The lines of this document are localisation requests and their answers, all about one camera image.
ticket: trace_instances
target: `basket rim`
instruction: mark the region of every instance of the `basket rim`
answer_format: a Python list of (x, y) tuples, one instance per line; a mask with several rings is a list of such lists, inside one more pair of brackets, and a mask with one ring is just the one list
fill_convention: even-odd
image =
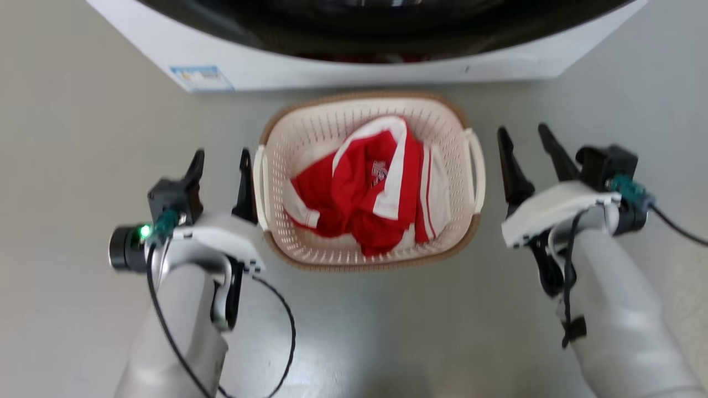
[[(359, 92), (353, 92), (353, 93), (342, 93), (342, 94), (337, 94), (334, 96), (326, 96), (322, 98), (317, 98), (314, 100), (310, 101), (305, 101), (302, 103), (296, 103), (294, 105), (285, 107), (281, 110), (279, 110), (269, 121), (268, 124), (265, 125), (265, 128), (263, 129), (263, 134), (261, 135), (261, 141), (259, 142), (260, 145), (267, 145), (268, 144), (268, 139), (270, 138), (270, 134), (273, 132), (273, 128), (275, 125), (280, 121), (280, 119), (284, 118), (286, 115), (295, 112), (296, 110), (300, 110), (303, 108), (310, 108), (312, 106), (320, 106), (320, 105), (325, 105), (329, 103), (335, 103), (335, 102), (343, 102), (343, 101), (351, 101), (351, 100), (358, 100), (358, 99), (367, 99), (367, 98), (418, 98), (418, 99), (428, 99), (432, 101), (437, 101), (444, 106), (448, 107), (454, 114), (455, 116), (459, 119), (460, 124), (462, 124), (462, 127), (464, 129), (468, 129), (469, 127), (469, 121), (467, 119), (467, 116), (462, 112), (462, 110), (454, 103), (451, 101), (447, 100), (445, 97), (442, 97), (436, 93), (431, 93), (429, 91), (405, 91), (405, 90), (391, 90), (391, 91), (359, 91)], [(466, 247), (471, 241), (474, 235), (476, 234), (478, 228), (479, 228), (479, 223), (481, 220), (481, 215), (479, 213), (472, 215), (472, 219), (469, 222), (469, 228), (465, 232), (464, 236), (462, 239), (460, 239), (459, 242), (457, 242), (453, 247), (450, 249), (439, 253), (439, 254), (433, 254), (431, 256), (426, 256), (426, 257), (421, 257), (421, 258), (413, 258), (409, 260), (399, 260), (399, 261), (392, 261), (390, 263), (362, 263), (362, 264), (346, 264), (346, 265), (333, 265), (333, 264), (313, 264), (313, 263), (304, 263), (301, 261), (294, 260), (293, 258), (289, 257), (275, 242), (275, 238), (273, 237), (273, 233), (268, 231), (264, 232), (264, 238), (265, 241), (268, 243), (268, 246), (275, 252), (275, 254), (283, 260), (285, 263), (303, 270), (303, 271), (315, 271), (315, 272), (361, 272), (361, 271), (386, 271), (386, 270), (393, 270), (393, 269), (398, 269), (398, 268), (407, 268), (407, 267), (412, 267), (412, 266), (422, 266), (427, 263), (432, 263), (436, 261), (442, 261), (447, 258), (450, 258), (456, 254), (458, 254), (461, 250), (463, 250), (464, 247)]]

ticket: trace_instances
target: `laundry basket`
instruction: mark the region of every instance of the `laundry basket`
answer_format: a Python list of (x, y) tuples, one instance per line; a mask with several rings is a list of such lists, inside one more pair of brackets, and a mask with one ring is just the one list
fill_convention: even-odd
[[(361, 125), (383, 115), (406, 119), (412, 133), (438, 146), (450, 182), (451, 218), (426, 244), (364, 256), (351, 236), (329, 239), (293, 224), (283, 207), (283, 187), (311, 163), (335, 151)], [(280, 111), (265, 127), (253, 160), (258, 223), (271, 248), (308, 271), (376, 271), (450, 257), (472, 240), (484, 203), (484, 158), (477, 136), (456, 106), (432, 93), (352, 93)]]

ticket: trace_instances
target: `black cable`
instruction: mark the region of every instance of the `black cable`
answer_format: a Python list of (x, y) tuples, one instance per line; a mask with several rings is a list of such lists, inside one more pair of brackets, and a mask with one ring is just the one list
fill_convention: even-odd
[[(165, 337), (167, 338), (167, 342), (169, 343), (170, 347), (172, 348), (172, 351), (175, 353), (175, 356), (179, 360), (179, 363), (182, 365), (182, 368), (184, 368), (184, 370), (189, 374), (189, 377), (192, 379), (192, 381), (197, 386), (197, 388), (202, 392), (204, 397), (214, 398), (209, 393), (209, 390), (207, 390), (207, 388), (204, 387), (204, 384), (202, 384), (202, 382), (199, 380), (197, 375), (194, 373), (192, 368), (189, 366), (189, 364), (185, 360), (182, 353), (179, 351), (179, 347), (177, 347), (177, 344), (175, 343), (174, 338), (172, 337), (172, 333), (170, 332), (169, 328), (167, 327), (167, 322), (165, 321), (165, 316), (162, 313), (162, 308), (160, 308), (160, 304), (157, 301), (157, 291), (155, 290), (155, 284), (154, 284), (154, 281), (152, 278), (152, 256), (153, 256), (154, 252), (155, 252), (155, 245), (152, 244), (152, 245), (150, 245), (150, 248), (147, 251), (147, 265), (148, 265), (147, 287), (150, 290), (150, 300), (152, 301), (152, 305), (155, 308), (155, 313), (157, 314), (157, 319), (159, 320), (162, 331), (165, 334)], [(285, 298), (280, 294), (280, 292), (278, 292), (271, 284), (269, 284), (268, 282), (265, 282), (263, 279), (260, 279), (256, 276), (254, 276), (253, 280), (263, 284), (271, 292), (273, 292), (276, 296), (278, 296), (278, 299), (282, 303), (283, 307), (285, 307), (285, 311), (287, 312), (287, 317), (290, 319), (290, 333), (291, 333), (290, 354), (287, 358), (287, 365), (285, 366), (285, 371), (282, 374), (282, 377), (280, 378), (278, 385), (275, 386), (275, 389), (273, 390), (273, 392), (271, 392), (266, 397), (266, 398), (273, 398), (273, 396), (280, 390), (280, 388), (282, 387), (282, 384), (285, 382), (285, 378), (287, 377), (287, 374), (290, 372), (290, 366), (292, 365), (292, 359), (295, 356), (295, 335), (296, 335), (295, 318), (292, 316), (292, 310), (290, 309), (290, 306), (285, 301)], [(221, 385), (219, 386), (219, 392), (222, 393), (226, 398), (234, 398), (234, 396), (229, 395)]]
[(653, 203), (649, 205), (649, 208), (652, 209), (656, 213), (656, 215), (658, 215), (659, 218), (661, 218), (666, 223), (666, 225), (668, 225), (674, 231), (678, 232), (679, 234), (683, 235), (684, 237), (692, 240), (693, 242), (695, 242), (699, 245), (708, 247), (708, 239), (701, 238), (701, 237), (697, 236), (696, 234), (693, 234), (693, 233), (687, 231), (686, 229), (679, 227), (678, 224), (676, 224), (674, 221), (672, 221), (672, 219), (667, 217)]
[(162, 327), (162, 331), (165, 333), (167, 342), (170, 344), (170, 347), (172, 347), (172, 351), (174, 351), (175, 356), (179, 360), (179, 363), (182, 364), (182, 368), (184, 368), (184, 370), (189, 374), (189, 377), (192, 379), (197, 388), (202, 392), (205, 398), (214, 398), (209, 393), (209, 390), (204, 387), (204, 384), (202, 384), (199, 378), (197, 378), (197, 375), (194, 374), (194, 371), (184, 359), (184, 356), (179, 351), (179, 347), (177, 347), (177, 344), (172, 338), (172, 333), (170, 333), (167, 327), (167, 322), (165, 322), (165, 316), (162, 314), (162, 308), (160, 308), (160, 303), (157, 302), (157, 291), (155, 290), (155, 284), (153, 283), (152, 278), (152, 255), (154, 252), (155, 245), (152, 244), (150, 245), (150, 249), (147, 251), (147, 287), (150, 290), (150, 300), (152, 301), (152, 306), (155, 308), (157, 319), (160, 321), (160, 326)]
[(570, 343), (569, 330), (571, 328), (571, 288), (575, 283), (577, 276), (575, 273), (575, 268), (573, 268), (573, 244), (575, 243), (575, 235), (578, 232), (578, 223), (580, 218), (585, 214), (587, 210), (578, 213), (575, 218), (573, 218), (573, 224), (571, 225), (570, 235), (568, 237), (568, 246), (566, 247), (566, 263), (564, 271), (564, 281), (563, 281), (563, 306), (565, 307), (565, 317), (566, 324), (564, 325), (566, 329), (566, 335), (563, 337), (563, 348), (568, 346)]
[[(278, 292), (270, 283), (265, 282), (263, 279), (260, 279), (257, 276), (253, 276), (252, 278), (254, 281), (260, 282), (261, 284), (266, 286), (271, 292), (273, 292), (276, 296), (278, 296), (278, 299), (280, 299), (280, 302), (282, 303), (283, 307), (285, 308), (285, 311), (287, 312), (287, 317), (290, 320), (290, 354), (287, 357), (287, 365), (285, 365), (285, 371), (282, 373), (282, 377), (280, 378), (278, 385), (275, 386), (275, 389), (266, 397), (266, 398), (273, 398), (273, 396), (280, 390), (280, 388), (282, 387), (282, 384), (285, 382), (285, 378), (287, 377), (287, 374), (290, 372), (290, 366), (292, 365), (292, 359), (295, 355), (295, 336), (296, 336), (295, 318), (292, 316), (292, 310), (290, 309), (290, 306), (288, 305), (287, 301), (285, 301), (285, 298), (280, 294), (280, 292)], [(235, 398), (231, 395), (228, 395), (222, 386), (219, 386), (219, 392), (221, 392), (226, 398)]]

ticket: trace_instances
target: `floor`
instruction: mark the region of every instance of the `floor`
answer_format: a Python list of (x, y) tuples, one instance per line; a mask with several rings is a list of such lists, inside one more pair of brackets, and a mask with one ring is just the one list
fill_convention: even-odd
[[(530, 253), (507, 250), (496, 158), (504, 124), (538, 189), (554, 183), (535, 134), (545, 121), (570, 153), (613, 142), (675, 218), (708, 235), (708, 33), (702, 0), (652, 1), (561, 78), (426, 87), (458, 103), (480, 136), (488, 190), (477, 236), (433, 266), (330, 275), (273, 263), (297, 352), (279, 397), (592, 397), (561, 349), (555, 303)], [(207, 153), (202, 201), (235, 203), (242, 147), (283, 106), (333, 91), (196, 96), (82, 0), (0, 0), (0, 385), (6, 397), (112, 397), (148, 308), (142, 278), (106, 261), (117, 224), (149, 218), (160, 176)], [(708, 383), (708, 252), (658, 220), (623, 246), (666, 304), (666, 319)], [(289, 348), (287, 317), (244, 286), (223, 385), (260, 397)]]

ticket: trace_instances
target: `blue and white label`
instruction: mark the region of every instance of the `blue and white label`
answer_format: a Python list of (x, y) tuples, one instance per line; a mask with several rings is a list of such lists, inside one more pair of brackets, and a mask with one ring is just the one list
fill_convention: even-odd
[(172, 73), (191, 91), (233, 91), (231, 82), (216, 66), (172, 67)]

